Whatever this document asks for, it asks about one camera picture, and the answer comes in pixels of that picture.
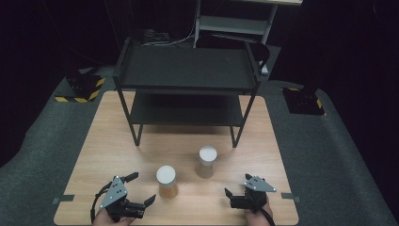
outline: cup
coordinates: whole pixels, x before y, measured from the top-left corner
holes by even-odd
[[[204,146],[199,150],[199,163],[196,173],[200,178],[207,179],[214,175],[217,151],[214,147]]]
[[[156,172],[159,184],[159,195],[164,198],[174,198],[179,189],[176,184],[176,171],[171,166],[163,166]]]

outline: white lid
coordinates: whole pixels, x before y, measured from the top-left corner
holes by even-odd
[[[163,166],[156,172],[156,179],[164,186],[172,186],[176,177],[176,171],[171,166]]]
[[[199,160],[205,166],[214,164],[217,158],[217,151],[214,147],[204,146],[199,150]]]

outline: lower shelf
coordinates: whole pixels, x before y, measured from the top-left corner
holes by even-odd
[[[256,21],[247,19],[200,16],[199,30],[215,30],[224,32],[263,35],[267,21]]]
[[[240,126],[243,121],[238,95],[137,92],[130,117],[133,124]]]

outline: robotic hand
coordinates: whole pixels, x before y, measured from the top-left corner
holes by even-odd
[[[246,187],[244,196],[233,196],[225,188],[226,196],[230,199],[231,208],[250,209],[253,213],[261,211],[270,225],[274,226],[273,219],[263,209],[263,206],[267,204],[266,192],[276,192],[276,189],[256,175],[251,176],[246,173],[246,179],[247,181],[244,182],[244,186]]]
[[[96,195],[92,208],[90,210],[91,222],[95,218],[95,205],[97,200],[106,193],[103,202],[100,204],[100,209],[105,208],[109,216],[115,221],[119,222],[120,218],[143,218],[144,212],[148,206],[155,201],[155,195],[145,200],[143,204],[129,202],[127,197],[127,189],[124,183],[129,183],[138,177],[138,172],[132,173],[126,177],[115,176],[114,180],[104,186]]]

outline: black shelf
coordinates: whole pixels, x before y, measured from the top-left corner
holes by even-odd
[[[133,124],[240,126],[237,95],[193,95],[137,92],[130,115]]]
[[[113,79],[136,146],[145,124],[178,124],[229,126],[235,148],[261,84],[248,43],[238,50],[134,47],[130,38]],[[123,89],[136,90],[131,111]],[[251,94],[244,114],[243,92]],[[134,124],[139,124],[137,133]],[[233,127],[239,127],[237,133]]]

